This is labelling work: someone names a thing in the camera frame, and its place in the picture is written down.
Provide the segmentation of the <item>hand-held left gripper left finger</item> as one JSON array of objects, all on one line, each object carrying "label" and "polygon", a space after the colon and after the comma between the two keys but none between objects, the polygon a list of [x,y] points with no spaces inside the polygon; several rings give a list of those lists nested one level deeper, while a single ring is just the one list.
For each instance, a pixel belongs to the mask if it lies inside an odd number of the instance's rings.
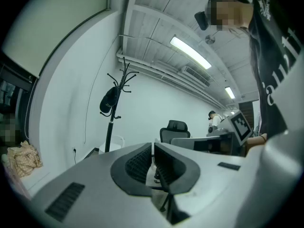
[{"label": "hand-held left gripper left finger", "polygon": [[87,158],[47,183],[32,199],[31,213],[44,228],[167,228],[151,189],[129,175],[147,172],[151,144],[141,143]]}]

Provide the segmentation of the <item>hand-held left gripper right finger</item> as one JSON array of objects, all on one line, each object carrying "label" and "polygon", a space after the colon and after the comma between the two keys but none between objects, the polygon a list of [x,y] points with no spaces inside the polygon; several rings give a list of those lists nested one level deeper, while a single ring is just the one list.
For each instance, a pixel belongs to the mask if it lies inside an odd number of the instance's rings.
[{"label": "hand-held left gripper right finger", "polygon": [[156,228],[239,228],[237,218],[252,188],[260,160],[260,147],[244,157],[193,151],[166,143],[155,143],[186,166],[173,185],[188,185],[187,191],[174,194],[168,211],[177,211],[173,224],[159,215]]}]

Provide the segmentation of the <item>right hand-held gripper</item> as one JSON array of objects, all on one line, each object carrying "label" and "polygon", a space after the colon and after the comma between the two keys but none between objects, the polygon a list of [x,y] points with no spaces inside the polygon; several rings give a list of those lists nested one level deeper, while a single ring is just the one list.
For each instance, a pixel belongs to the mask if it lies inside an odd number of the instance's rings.
[{"label": "right hand-held gripper", "polygon": [[[246,140],[252,135],[253,130],[241,111],[223,119],[217,126],[208,129],[207,137],[217,136],[221,141],[226,141],[224,152],[239,156]],[[208,151],[209,144],[206,138],[173,138],[171,145],[194,151]]]}]

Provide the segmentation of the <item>black metal coat rack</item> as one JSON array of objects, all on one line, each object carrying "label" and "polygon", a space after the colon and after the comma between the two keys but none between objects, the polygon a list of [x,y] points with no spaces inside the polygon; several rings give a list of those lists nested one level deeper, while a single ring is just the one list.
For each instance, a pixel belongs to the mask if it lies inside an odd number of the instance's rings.
[{"label": "black metal coat rack", "polygon": [[130,71],[129,72],[130,63],[127,64],[125,59],[123,59],[123,67],[124,67],[124,69],[120,69],[120,71],[122,71],[122,73],[123,73],[120,82],[118,82],[113,76],[111,76],[109,73],[107,73],[107,75],[110,78],[113,79],[114,86],[119,87],[119,96],[118,96],[117,104],[111,108],[109,113],[102,113],[100,111],[100,114],[103,115],[104,117],[110,117],[108,128],[107,128],[106,139],[105,139],[105,142],[106,142],[105,152],[109,152],[112,132],[113,132],[113,128],[114,128],[114,119],[121,119],[122,118],[121,116],[116,116],[116,110],[117,110],[117,106],[118,106],[118,102],[119,102],[119,99],[120,99],[121,92],[131,93],[131,91],[127,91],[124,88],[129,87],[130,85],[128,85],[127,83],[131,79],[136,77],[137,74],[139,73],[139,71]]}]

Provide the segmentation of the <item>dark navy cloth bag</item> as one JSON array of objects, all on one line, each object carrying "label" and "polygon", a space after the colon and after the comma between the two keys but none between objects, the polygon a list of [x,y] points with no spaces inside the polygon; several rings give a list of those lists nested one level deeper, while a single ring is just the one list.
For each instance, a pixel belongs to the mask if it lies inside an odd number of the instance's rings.
[{"label": "dark navy cloth bag", "polygon": [[119,87],[112,87],[103,97],[100,103],[100,111],[102,113],[109,113],[111,108],[117,104],[119,96]]}]

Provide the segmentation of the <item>person's right forearm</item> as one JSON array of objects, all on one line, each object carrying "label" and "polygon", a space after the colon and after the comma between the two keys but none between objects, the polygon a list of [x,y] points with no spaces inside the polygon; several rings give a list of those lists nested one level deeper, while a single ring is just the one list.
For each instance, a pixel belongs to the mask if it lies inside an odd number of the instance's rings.
[{"label": "person's right forearm", "polygon": [[256,136],[256,137],[250,137],[246,140],[245,142],[245,147],[246,147],[246,154],[248,154],[249,150],[252,148],[252,147],[255,147],[255,146],[259,146],[259,145],[264,145],[265,142],[263,141],[263,139],[259,136]]}]

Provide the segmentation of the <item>black mesh office chair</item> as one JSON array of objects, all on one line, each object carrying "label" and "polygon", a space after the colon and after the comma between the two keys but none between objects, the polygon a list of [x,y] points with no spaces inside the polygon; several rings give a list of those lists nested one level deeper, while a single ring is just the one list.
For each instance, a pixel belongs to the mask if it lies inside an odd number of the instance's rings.
[{"label": "black mesh office chair", "polygon": [[[160,142],[170,144],[174,138],[190,138],[190,132],[188,131],[187,124],[182,121],[169,120],[166,128],[160,129]],[[154,190],[161,190],[167,193],[165,187],[163,187],[163,181],[160,178],[160,173],[158,168],[156,168],[154,175],[154,182],[156,184],[161,184],[160,187],[153,187]]]}]

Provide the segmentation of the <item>white ceiling air vent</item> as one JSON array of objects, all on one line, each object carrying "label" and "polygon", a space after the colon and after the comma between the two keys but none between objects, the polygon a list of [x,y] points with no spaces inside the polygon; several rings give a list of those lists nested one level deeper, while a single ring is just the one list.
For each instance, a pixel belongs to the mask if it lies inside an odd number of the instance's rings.
[{"label": "white ceiling air vent", "polygon": [[198,72],[196,72],[195,70],[193,70],[189,66],[184,66],[181,69],[181,73],[183,73],[186,76],[192,78],[193,80],[195,80],[198,83],[202,83],[203,85],[205,85],[205,87],[209,87],[210,86],[210,83],[209,83],[209,81],[207,79],[205,79],[202,75],[200,75]]}]

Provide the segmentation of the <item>dark wooden door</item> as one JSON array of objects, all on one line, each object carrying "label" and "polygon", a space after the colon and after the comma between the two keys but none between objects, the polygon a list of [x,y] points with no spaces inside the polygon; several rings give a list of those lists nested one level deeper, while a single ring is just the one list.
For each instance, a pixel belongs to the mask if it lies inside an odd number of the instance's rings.
[{"label": "dark wooden door", "polygon": [[239,104],[239,110],[243,113],[245,119],[247,120],[249,126],[253,129],[254,128],[254,110],[253,110],[253,103],[251,102],[244,102]]}]

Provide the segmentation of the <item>beige patterned cloth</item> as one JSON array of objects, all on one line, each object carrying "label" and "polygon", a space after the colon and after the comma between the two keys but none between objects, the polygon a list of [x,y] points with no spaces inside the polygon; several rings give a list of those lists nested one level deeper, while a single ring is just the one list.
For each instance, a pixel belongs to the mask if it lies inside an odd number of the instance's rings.
[{"label": "beige patterned cloth", "polygon": [[38,151],[27,141],[21,142],[20,147],[9,147],[7,150],[10,166],[19,177],[29,176],[43,166]]}]

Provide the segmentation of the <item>white ceiling pipe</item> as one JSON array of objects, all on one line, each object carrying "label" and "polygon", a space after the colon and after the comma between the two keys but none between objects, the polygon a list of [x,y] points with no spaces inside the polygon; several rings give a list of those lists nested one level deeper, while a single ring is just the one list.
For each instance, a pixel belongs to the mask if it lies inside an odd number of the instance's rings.
[{"label": "white ceiling pipe", "polygon": [[165,68],[156,66],[152,63],[149,64],[145,61],[142,61],[142,60],[130,57],[130,56],[125,56],[122,54],[122,48],[118,49],[118,51],[116,52],[116,56],[118,57],[118,60],[120,62],[123,62],[123,59],[125,59],[125,61],[130,63],[130,65],[132,65],[132,66],[147,70],[154,74],[161,75],[161,76],[168,78],[171,81],[174,81],[175,83],[199,94],[200,96],[203,97],[203,99],[207,100],[209,103],[217,106],[218,108],[221,108],[221,109],[226,108],[222,103],[220,103],[218,100],[216,100],[214,97],[212,97],[206,91],[204,91],[202,87],[192,83],[191,81],[187,80],[185,77],[178,75],[178,73],[171,72]]}]

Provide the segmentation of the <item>person's black printed t-shirt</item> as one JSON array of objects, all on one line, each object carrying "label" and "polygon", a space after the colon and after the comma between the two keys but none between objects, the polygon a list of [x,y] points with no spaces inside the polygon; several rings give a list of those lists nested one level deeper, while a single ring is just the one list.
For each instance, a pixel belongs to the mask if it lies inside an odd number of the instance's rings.
[{"label": "person's black printed t-shirt", "polygon": [[248,27],[251,63],[260,100],[260,133],[268,138],[284,132],[286,123],[272,93],[283,82],[300,54],[304,32],[297,25],[290,0],[252,0]]}]

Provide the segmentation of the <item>black framed window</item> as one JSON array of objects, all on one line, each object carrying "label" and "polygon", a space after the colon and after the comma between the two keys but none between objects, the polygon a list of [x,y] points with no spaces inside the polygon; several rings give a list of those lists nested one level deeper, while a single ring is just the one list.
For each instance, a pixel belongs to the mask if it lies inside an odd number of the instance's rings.
[{"label": "black framed window", "polygon": [[0,50],[0,155],[29,140],[29,115],[38,79]]}]

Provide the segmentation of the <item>cream roller blind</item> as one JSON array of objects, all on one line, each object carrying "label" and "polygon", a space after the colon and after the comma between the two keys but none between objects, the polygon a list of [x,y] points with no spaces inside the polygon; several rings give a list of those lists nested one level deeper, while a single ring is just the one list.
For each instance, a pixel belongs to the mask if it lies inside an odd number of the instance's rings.
[{"label": "cream roller blind", "polygon": [[106,9],[107,0],[30,0],[17,16],[2,51],[38,77],[60,41],[92,15]]}]

